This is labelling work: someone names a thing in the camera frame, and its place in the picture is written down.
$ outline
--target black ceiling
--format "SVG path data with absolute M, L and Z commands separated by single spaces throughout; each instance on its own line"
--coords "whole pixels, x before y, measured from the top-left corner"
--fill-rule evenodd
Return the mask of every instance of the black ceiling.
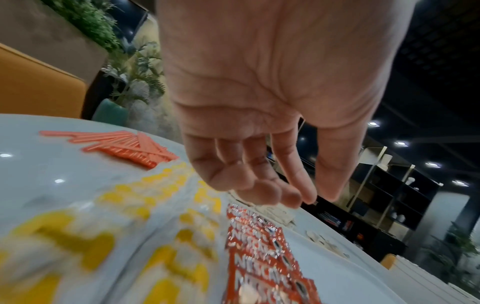
M 480 192 L 479 69 L 480 1 L 420 0 L 368 134 L 444 189 Z

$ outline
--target ceiling light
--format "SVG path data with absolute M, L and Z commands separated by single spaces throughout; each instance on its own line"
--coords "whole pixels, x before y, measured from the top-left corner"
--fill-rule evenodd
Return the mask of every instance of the ceiling light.
M 399 147 L 408 147 L 409 146 L 405 141 L 395 141 L 395 144 Z
M 427 165 L 430 168 L 441 168 L 441 166 L 439 164 L 433 163 L 433 162 L 427 162 L 427 163 L 425 163 L 425 165 Z
M 453 180 L 452 183 L 454 183 L 457 186 L 460 187 L 468 187 L 469 185 L 465 182 L 462 182 L 461 180 Z

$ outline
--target round table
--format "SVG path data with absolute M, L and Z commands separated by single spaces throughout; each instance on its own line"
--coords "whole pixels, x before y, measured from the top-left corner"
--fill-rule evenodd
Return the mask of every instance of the round table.
M 113 184 L 156 173 L 155 169 L 146 170 L 104 153 L 83 153 L 80 150 L 82 145 L 71 144 L 65 137 L 42 137 L 40 130 L 110 132 L 131 129 L 79 119 L 0 115 L 2 224 L 8 222 L 16 210 L 26 206 L 67 206 L 92 198 Z M 188 161 L 183 145 L 154 135 L 151 138 L 181 160 Z M 347 253 L 352 263 L 388 283 L 388 271 L 359 248 L 305 210 L 298 209 L 293 213 L 297 223 L 294 231 L 298 236 L 305 237 L 307 230 L 330 236 L 330 241 Z

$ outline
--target human hand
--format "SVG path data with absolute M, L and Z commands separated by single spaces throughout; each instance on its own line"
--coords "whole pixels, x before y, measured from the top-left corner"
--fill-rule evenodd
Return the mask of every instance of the human hand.
M 410 23 L 412 0 L 159 0 L 170 98 L 194 169 L 256 204 L 335 201 Z M 318 128 L 316 188 L 297 149 Z M 289 184 L 267 161 L 265 136 Z

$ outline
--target white table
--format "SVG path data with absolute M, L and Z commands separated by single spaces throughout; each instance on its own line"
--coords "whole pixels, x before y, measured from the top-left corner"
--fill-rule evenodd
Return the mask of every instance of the white table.
M 103 153 L 85 154 L 65 137 L 42 137 L 40 130 L 109 132 L 129 130 L 118 126 L 67 118 L 0 115 L 0 225 L 5 214 L 28 206 L 68 205 L 91 198 L 99 190 L 153 172 Z M 187 161 L 183 145 L 151 137 Z M 328 236 L 350 256 L 350 261 L 389 283 L 389 272 L 362 250 L 303 209 L 294 211 L 298 234 L 307 230 Z

